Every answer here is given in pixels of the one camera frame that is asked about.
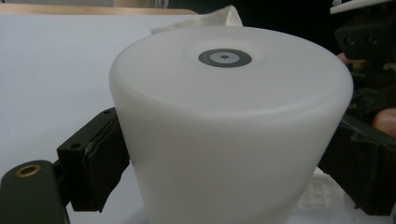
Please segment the white table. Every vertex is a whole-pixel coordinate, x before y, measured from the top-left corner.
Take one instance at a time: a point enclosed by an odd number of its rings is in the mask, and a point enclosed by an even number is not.
[[[0,16],[0,176],[27,161],[56,161],[57,146],[113,106],[107,80],[116,56],[150,28],[196,17]],[[72,223],[148,223],[132,167],[102,214],[67,209]],[[367,217],[346,198],[345,207],[296,211],[290,220],[311,223],[391,219]]]

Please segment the brass ring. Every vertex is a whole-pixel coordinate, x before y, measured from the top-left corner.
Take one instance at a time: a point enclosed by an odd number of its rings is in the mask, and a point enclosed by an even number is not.
[[[15,172],[15,176],[19,178],[25,178],[31,175],[35,175],[40,169],[41,166],[38,164],[27,165]]]

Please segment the white cylinder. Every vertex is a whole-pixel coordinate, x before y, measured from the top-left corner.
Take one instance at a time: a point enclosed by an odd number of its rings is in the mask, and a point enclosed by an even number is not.
[[[150,36],[110,73],[150,224],[287,223],[353,89],[326,49],[247,27]]]

